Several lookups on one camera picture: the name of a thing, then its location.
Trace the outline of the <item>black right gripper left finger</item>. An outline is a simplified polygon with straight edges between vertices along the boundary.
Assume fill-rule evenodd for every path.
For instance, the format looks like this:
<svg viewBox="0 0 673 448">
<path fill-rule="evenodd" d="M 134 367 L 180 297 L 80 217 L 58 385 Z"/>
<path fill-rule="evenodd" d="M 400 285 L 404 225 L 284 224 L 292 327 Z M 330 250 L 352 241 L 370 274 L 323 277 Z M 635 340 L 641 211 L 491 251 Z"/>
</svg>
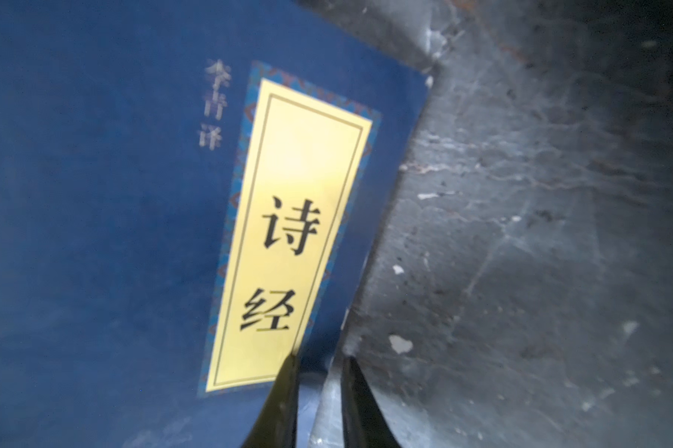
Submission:
<svg viewBox="0 0 673 448">
<path fill-rule="evenodd" d="M 290 354 L 280 367 L 264 406 L 242 448 L 295 448 L 299 360 Z"/>
</svg>

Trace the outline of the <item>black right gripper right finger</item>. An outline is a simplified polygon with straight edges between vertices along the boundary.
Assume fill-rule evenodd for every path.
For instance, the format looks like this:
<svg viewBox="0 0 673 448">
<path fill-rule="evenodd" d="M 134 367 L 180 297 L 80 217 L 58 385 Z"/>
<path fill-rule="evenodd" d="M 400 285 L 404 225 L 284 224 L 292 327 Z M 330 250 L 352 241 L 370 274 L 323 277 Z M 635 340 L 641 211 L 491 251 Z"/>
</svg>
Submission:
<svg viewBox="0 0 673 448">
<path fill-rule="evenodd" d="M 400 448 L 355 357 L 342 363 L 342 432 L 346 448 Z"/>
</svg>

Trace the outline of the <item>blue book yellow label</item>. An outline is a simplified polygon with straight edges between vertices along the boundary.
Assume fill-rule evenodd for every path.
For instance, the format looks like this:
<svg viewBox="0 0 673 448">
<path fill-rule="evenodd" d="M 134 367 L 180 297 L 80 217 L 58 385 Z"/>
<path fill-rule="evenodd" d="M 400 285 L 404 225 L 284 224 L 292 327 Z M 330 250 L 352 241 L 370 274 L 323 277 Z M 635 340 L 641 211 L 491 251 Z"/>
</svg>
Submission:
<svg viewBox="0 0 673 448">
<path fill-rule="evenodd" d="M 206 392 L 261 78 L 370 119 L 308 318 L 295 443 L 430 91 L 295 1 L 0 1 L 0 447 L 238 447 L 268 386 Z"/>
</svg>

